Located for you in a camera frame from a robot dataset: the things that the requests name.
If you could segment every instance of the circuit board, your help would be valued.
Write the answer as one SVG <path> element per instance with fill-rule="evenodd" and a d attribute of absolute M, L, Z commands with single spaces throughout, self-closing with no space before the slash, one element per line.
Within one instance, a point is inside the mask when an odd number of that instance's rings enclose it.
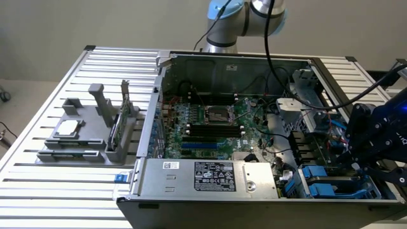
<path fill-rule="evenodd" d="M 108 136 L 108 148 L 110 151 L 116 150 L 116 147 L 121 141 L 122 133 L 124 133 L 124 126 L 126 124 L 126 117 L 129 115 L 129 97 L 128 94 L 124 96 L 122 104 L 120 107 L 120 111 L 116 114 L 114 118 L 114 125 L 112 127 L 109 136 Z"/>
<path fill-rule="evenodd" d="M 178 102 L 166 105 L 165 108 L 165 158 L 226 160 L 232 158 L 233 152 L 261 151 L 262 144 L 269 140 L 269 137 L 254 129 L 254 112 L 257 112 L 257 117 L 262 117 L 262 109 L 257 110 L 257 99 L 242 98 L 230 106 L 196 105 L 180 99 Z M 258 123 L 257 128 L 268 131 L 266 124 L 261 124 Z M 205 139 L 210 142 L 209 144 L 194 141 L 185 143 L 184 140 L 188 137 L 188 139 L 193 139 L 186 133 L 188 125 L 216 125 L 218 128 L 237 126 L 244 134 L 240 137 L 208 136 L 206 138 L 196 138 Z"/>

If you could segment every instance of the sticker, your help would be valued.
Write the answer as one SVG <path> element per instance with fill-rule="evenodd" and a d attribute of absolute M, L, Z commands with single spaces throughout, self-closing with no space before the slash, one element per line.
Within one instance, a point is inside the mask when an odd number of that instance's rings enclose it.
<path fill-rule="evenodd" d="M 236 71 L 237 70 L 237 66 L 236 65 L 226 65 L 226 71 Z"/>
<path fill-rule="evenodd" d="M 178 162 L 177 161 L 164 162 L 162 169 L 178 169 Z"/>
<path fill-rule="evenodd" d="M 196 191 L 236 191 L 232 162 L 194 162 L 193 172 L 193 188 Z"/>

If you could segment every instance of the blue latch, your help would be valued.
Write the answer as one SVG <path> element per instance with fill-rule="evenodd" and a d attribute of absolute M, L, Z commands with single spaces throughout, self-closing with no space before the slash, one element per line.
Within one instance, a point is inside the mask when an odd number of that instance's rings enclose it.
<path fill-rule="evenodd" d="M 361 199 L 366 191 L 361 189 L 353 193 L 334 193 L 329 184 L 313 184 L 309 186 L 310 196 L 313 198 L 333 198 L 333 199 Z"/>
<path fill-rule="evenodd" d="M 302 169 L 304 177 L 308 179 L 310 177 L 325 177 L 325 169 L 322 166 L 305 166 Z"/>
<path fill-rule="evenodd" d="M 126 177 L 128 177 L 128 175 L 116 174 L 114 184 L 126 184 Z"/>

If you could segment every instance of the gray holder bracket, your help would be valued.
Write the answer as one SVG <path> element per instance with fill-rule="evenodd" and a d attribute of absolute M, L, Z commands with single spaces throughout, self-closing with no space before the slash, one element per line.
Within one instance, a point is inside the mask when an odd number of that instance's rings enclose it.
<path fill-rule="evenodd" d="M 36 164 L 54 165 L 122 165 L 132 139 L 138 107 L 129 106 L 121 141 L 114 151 L 108 151 L 108 136 L 120 107 L 104 98 L 102 84 L 93 83 L 89 94 L 97 106 L 84 106 L 77 98 L 68 98 L 62 104 L 65 111 L 45 139 L 45 147 L 37 152 Z M 122 97 L 128 93 L 128 83 L 121 83 Z"/>

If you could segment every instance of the white wall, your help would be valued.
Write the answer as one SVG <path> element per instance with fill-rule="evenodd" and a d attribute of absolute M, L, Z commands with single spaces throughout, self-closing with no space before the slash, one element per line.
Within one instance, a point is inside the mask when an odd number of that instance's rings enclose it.
<path fill-rule="evenodd" d="M 0 0 L 0 78 L 58 81 L 86 44 L 192 49 L 209 0 Z M 273 53 L 354 56 L 368 69 L 407 58 L 405 0 L 286 0 Z M 262 52 L 261 38 L 238 50 Z"/>

